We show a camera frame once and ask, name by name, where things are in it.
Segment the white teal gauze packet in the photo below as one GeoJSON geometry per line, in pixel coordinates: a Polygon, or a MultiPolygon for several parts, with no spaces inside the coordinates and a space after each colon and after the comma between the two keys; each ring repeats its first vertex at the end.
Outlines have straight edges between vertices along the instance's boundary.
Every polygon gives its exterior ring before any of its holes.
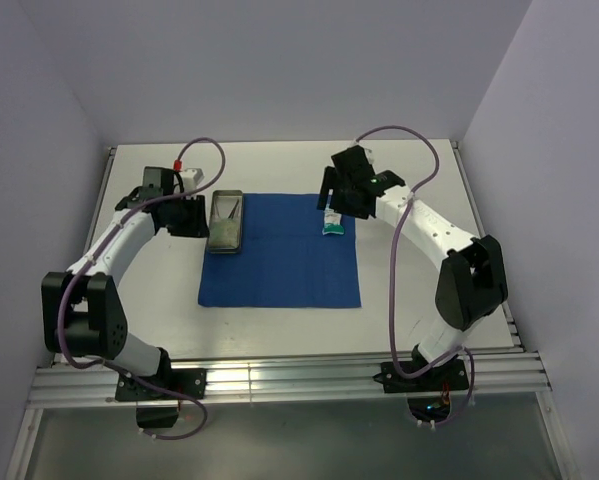
{"type": "Polygon", "coordinates": [[[342,215],[330,208],[324,210],[323,235],[344,235],[345,229],[342,225],[342,215]]]}

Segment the metal instrument tray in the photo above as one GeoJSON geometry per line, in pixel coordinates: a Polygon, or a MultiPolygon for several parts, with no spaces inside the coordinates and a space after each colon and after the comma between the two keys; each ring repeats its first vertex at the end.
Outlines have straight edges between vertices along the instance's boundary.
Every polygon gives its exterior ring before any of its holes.
{"type": "Polygon", "coordinates": [[[234,254],[241,250],[244,193],[216,190],[211,199],[206,250],[211,254],[234,254]]]}

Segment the blue surgical cloth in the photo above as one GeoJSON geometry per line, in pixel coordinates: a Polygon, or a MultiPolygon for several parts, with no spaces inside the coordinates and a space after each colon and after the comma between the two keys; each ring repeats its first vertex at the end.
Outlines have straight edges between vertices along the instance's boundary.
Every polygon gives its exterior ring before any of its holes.
{"type": "Polygon", "coordinates": [[[247,193],[241,250],[204,255],[198,304],[219,308],[361,306],[356,224],[322,233],[315,194],[247,193]]]}

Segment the green printed glove packet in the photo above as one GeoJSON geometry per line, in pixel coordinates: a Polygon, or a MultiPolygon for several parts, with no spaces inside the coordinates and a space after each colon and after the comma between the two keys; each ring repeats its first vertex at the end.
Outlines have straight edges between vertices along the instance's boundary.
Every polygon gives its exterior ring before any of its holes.
{"type": "Polygon", "coordinates": [[[235,220],[218,220],[209,227],[209,250],[236,250],[240,247],[241,228],[235,220]]]}

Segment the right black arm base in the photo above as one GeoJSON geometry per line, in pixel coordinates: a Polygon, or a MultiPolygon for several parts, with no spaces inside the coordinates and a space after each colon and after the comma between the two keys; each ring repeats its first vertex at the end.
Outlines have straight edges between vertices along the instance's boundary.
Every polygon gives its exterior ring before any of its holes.
{"type": "Polygon", "coordinates": [[[407,400],[410,413],[421,422],[443,422],[453,411],[468,406],[473,397],[474,375],[458,355],[409,379],[399,375],[392,362],[383,362],[372,379],[385,394],[428,394],[407,400]]]}

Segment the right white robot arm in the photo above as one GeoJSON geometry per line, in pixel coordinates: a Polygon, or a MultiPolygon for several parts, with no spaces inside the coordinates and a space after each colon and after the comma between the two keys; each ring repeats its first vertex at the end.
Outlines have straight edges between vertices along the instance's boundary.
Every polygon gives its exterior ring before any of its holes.
{"type": "Polygon", "coordinates": [[[503,253],[491,235],[477,237],[444,218],[390,170],[375,171],[358,144],[333,155],[324,170],[318,207],[366,220],[379,219],[394,229],[390,249],[388,323],[396,316],[396,262],[401,238],[412,242],[438,272],[437,318],[412,352],[413,364],[400,364],[396,331],[389,331],[394,377],[405,382],[430,381],[456,360],[465,342],[485,317],[508,299],[503,253]]]}

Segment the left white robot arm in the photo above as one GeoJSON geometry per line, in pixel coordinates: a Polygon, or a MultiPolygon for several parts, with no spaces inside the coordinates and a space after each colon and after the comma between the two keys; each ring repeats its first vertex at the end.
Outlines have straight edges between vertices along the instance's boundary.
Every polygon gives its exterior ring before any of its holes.
{"type": "Polygon", "coordinates": [[[147,167],[141,185],[116,205],[101,237],[64,272],[41,283],[44,342],[48,350],[121,369],[160,388],[173,381],[167,351],[129,331],[117,286],[144,245],[160,230],[173,237],[205,238],[205,198],[196,168],[147,167]]]}

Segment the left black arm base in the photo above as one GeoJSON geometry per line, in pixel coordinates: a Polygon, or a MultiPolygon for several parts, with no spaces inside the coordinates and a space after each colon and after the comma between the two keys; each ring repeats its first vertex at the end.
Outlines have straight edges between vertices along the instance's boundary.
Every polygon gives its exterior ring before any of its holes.
{"type": "Polygon", "coordinates": [[[121,403],[135,403],[135,419],[139,428],[165,430],[172,428],[179,418],[182,398],[172,392],[195,400],[205,396],[207,370],[185,368],[172,370],[163,378],[142,377],[142,382],[132,378],[119,377],[115,400],[121,403]],[[175,406],[140,406],[140,403],[154,401],[176,401],[175,406]]]}

